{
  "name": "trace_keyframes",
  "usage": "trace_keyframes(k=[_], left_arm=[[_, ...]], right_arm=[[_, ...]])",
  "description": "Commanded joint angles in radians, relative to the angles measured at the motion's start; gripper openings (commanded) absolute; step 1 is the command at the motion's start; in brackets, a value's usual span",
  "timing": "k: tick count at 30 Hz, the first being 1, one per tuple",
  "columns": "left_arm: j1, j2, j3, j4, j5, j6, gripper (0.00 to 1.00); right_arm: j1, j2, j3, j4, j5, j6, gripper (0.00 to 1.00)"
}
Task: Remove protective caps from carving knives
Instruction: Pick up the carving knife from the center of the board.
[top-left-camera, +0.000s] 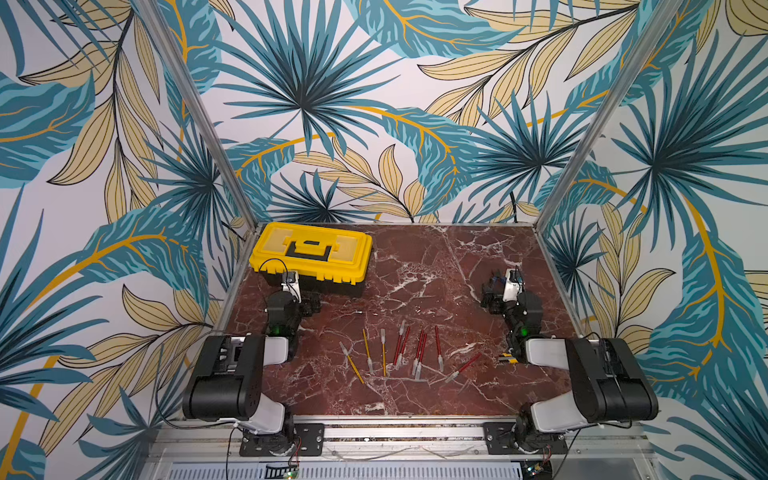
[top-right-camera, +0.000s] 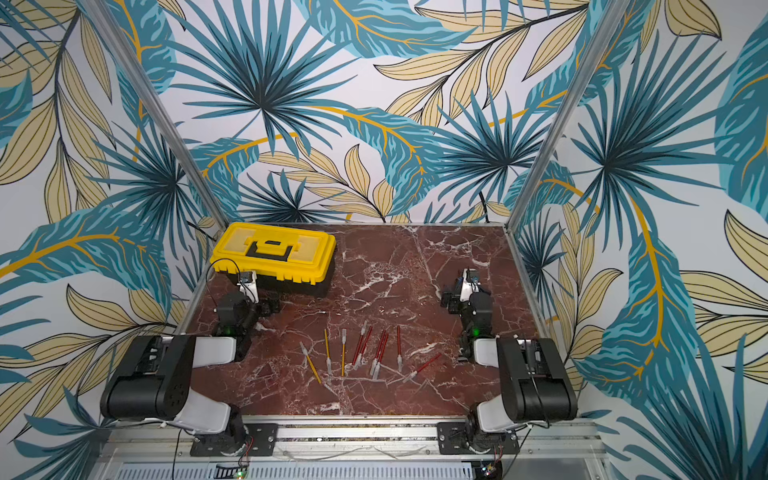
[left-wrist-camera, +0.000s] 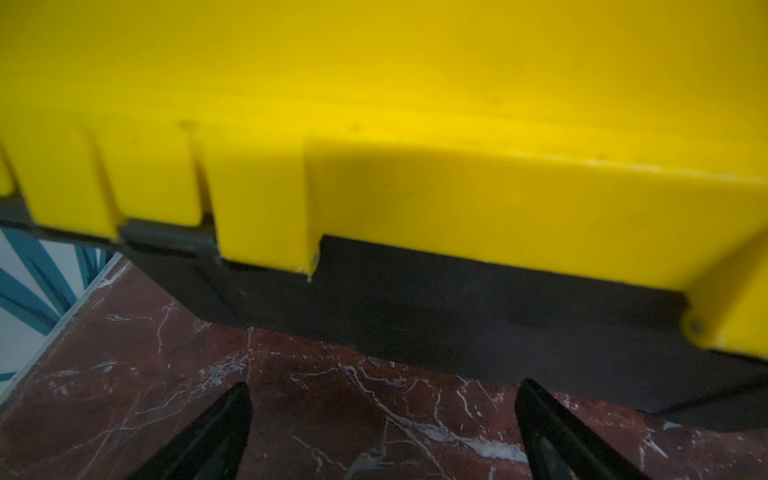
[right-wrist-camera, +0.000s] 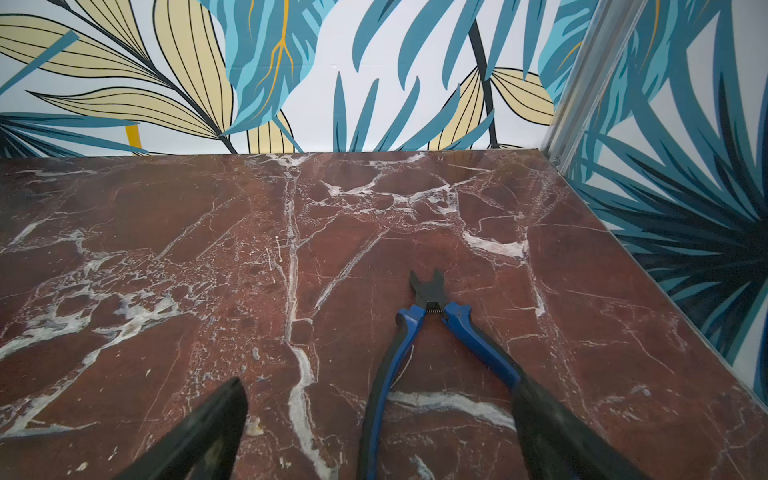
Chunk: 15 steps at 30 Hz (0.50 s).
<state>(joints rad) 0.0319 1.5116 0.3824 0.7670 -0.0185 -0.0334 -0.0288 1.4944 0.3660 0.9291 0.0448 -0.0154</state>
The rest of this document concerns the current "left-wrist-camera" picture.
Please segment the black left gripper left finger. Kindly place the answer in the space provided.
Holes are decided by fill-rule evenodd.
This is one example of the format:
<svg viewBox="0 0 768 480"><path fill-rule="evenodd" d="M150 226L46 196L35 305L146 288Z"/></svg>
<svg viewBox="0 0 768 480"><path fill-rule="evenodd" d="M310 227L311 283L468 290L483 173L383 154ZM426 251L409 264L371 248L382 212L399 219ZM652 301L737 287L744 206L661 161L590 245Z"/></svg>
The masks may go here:
<svg viewBox="0 0 768 480"><path fill-rule="evenodd" d="M252 422L246 383L228 389L131 479L234 479L238 475Z"/></svg>

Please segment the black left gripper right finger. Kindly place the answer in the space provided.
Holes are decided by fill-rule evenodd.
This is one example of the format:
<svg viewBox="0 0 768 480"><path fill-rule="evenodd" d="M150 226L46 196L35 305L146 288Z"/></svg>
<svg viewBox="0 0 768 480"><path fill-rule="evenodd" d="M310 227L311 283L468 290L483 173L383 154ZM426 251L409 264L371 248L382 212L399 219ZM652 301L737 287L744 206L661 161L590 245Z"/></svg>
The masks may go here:
<svg viewBox="0 0 768 480"><path fill-rule="evenodd" d="M518 389L515 415L534 479L645 479L537 382Z"/></svg>

